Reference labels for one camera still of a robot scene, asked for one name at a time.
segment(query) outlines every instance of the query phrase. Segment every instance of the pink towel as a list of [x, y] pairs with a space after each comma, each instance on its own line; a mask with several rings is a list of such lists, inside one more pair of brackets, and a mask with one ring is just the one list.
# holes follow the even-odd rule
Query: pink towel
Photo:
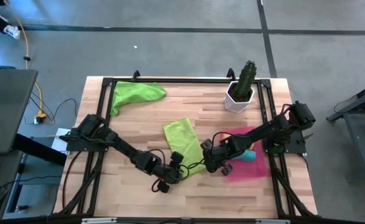
[[[234, 128], [228, 130], [222, 130], [231, 134], [244, 134], [253, 130], [254, 127], [246, 128]], [[252, 178], [265, 177], [267, 175], [267, 166], [264, 159], [264, 150], [262, 149], [262, 141], [254, 143], [254, 149], [256, 152], [256, 160], [253, 162], [244, 162], [240, 160], [228, 161], [228, 164], [233, 166], [232, 172], [226, 176], [229, 181], [241, 181]]]

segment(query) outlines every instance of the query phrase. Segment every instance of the plant pot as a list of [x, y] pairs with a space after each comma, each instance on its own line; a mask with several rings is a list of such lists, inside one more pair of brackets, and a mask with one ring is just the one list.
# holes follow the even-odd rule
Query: plant pot
[[229, 95], [229, 89], [233, 86], [233, 85], [237, 85], [238, 81], [233, 81], [229, 84], [229, 87], [228, 89], [226, 90], [226, 93], [225, 93], [225, 108], [227, 110], [230, 110], [232, 112], [235, 112], [235, 113], [240, 113], [242, 112], [244, 109], [246, 109], [247, 106], [249, 106], [249, 103], [251, 102], [252, 100], [252, 96], [254, 96], [254, 89], [251, 88], [251, 96], [250, 96], [250, 99], [249, 101], [246, 101], [246, 102], [235, 102], [233, 99], [232, 99], [232, 96]]

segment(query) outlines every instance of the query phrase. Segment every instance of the wooden tabletop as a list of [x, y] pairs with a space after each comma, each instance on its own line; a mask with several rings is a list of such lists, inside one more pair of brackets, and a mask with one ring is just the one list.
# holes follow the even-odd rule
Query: wooden tabletop
[[[87, 114], [96, 113], [102, 79], [103, 77], [87, 77], [76, 126]], [[270, 80], [275, 106], [277, 111], [280, 111], [284, 103], [291, 103], [289, 86], [287, 80], [283, 78]], [[189, 117], [199, 141], [211, 138], [215, 132], [223, 129], [262, 124], [257, 93], [249, 107], [242, 113], [236, 114], [224, 108], [224, 93], [228, 84], [161, 83], [161, 85], [167, 91], [164, 99], [158, 102], [122, 106], [119, 115], [111, 118], [110, 128], [138, 149], [163, 150], [167, 163], [170, 158], [170, 148], [164, 136], [162, 128], [164, 124]], [[109, 92], [108, 88], [104, 108], [107, 106]], [[268, 100], [266, 106], [271, 117]], [[66, 186], [66, 203], [72, 199], [81, 185], [87, 154], [82, 152], [71, 169]], [[63, 178], [73, 155], [68, 156], [54, 212], [62, 208]], [[230, 182], [220, 170], [214, 174], [204, 170], [178, 185], [172, 185], [170, 192], [163, 194], [153, 193], [150, 189], [156, 180], [155, 176], [137, 170], [128, 158], [114, 149], [109, 149], [102, 168], [95, 216], [276, 218], [268, 159], [265, 161], [268, 175], [263, 178]], [[286, 163], [292, 188], [307, 208], [316, 213], [305, 161], [298, 155], [286, 154]], [[88, 207], [91, 189], [88, 191], [85, 208]], [[281, 194], [287, 212], [283, 190]]]

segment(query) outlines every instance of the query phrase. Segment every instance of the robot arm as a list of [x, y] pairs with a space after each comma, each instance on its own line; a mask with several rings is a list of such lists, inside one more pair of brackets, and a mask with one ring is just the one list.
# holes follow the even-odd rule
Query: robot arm
[[155, 175], [160, 179], [158, 188], [167, 193], [168, 184], [177, 184], [182, 179], [180, 163], [183, 156], [173, 152], [170, 164], [150, 151], [142, 151], [132, 147], [119, 135], [108, 127], [105, 120], [98, 115], [88, 114], [77, 128], [72, 130], [60, 139], [68, 143], [68, 150], [74, 149], [88, 151], [100, 151], [109, 146], [121, 152], [128, 158], [135, 167], [148, 175]]
[[232, 167], [226, 161], [240, 156], [252, 143], [263, 138], [270, 138], [275, 146], [287, 144], [290, 141], [290, 134], [295, 130], [305, 130], [312, 127], [315, 117], [306, 104], [296, 101], [281, 114], [278, 114], [272, 121], [263, 124], [252, 131], [233, 135], [222, 139], [219, 146], [214, 147], [210, 139], [201, 144], [203, 149], [204, 164], [208, 172], [215, 172], [223, 167], [222, 173], [228, 175]]

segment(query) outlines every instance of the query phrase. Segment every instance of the cactus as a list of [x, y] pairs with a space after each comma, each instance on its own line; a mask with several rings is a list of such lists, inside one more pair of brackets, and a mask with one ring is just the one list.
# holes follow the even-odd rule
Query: cactus
[[251, 84], [257, 74], [256, 64], [252, 61], [246, 62], [239, 76], [238, 84], [232, 91], [232, 98], [235, 101], [247, 101], [250, 97]]

